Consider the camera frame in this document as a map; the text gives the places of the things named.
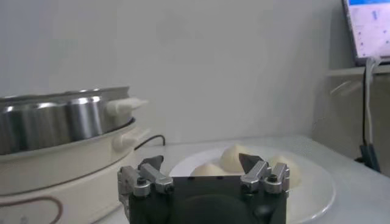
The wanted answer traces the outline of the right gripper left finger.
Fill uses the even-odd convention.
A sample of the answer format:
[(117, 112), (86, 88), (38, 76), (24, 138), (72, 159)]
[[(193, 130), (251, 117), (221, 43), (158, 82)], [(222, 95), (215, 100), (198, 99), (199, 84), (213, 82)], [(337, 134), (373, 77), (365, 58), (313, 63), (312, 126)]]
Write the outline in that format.
[(143, 159), (136, 168), (120, 168), (117, 173), (119, 198), (130, 195), (147, 197), (152, 191), (152, 185), (158, 193), (169, 194), (174, 188), (174, 180), (160, 172), (163, 161), (164, 156), (158, 155)]

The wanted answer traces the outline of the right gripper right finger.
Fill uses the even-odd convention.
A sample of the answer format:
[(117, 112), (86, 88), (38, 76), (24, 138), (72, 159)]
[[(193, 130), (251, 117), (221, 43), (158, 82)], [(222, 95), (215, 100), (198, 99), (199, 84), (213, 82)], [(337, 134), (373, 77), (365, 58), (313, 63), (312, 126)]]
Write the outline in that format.
[(245, 153), (238, 158), (245, 173), (240, 176), (240, 184), (246, 194), (254, 194), (262, 187), (268, 194), (289, 195), (290, 169), (285, 163), (272, 167), (259, 156)]

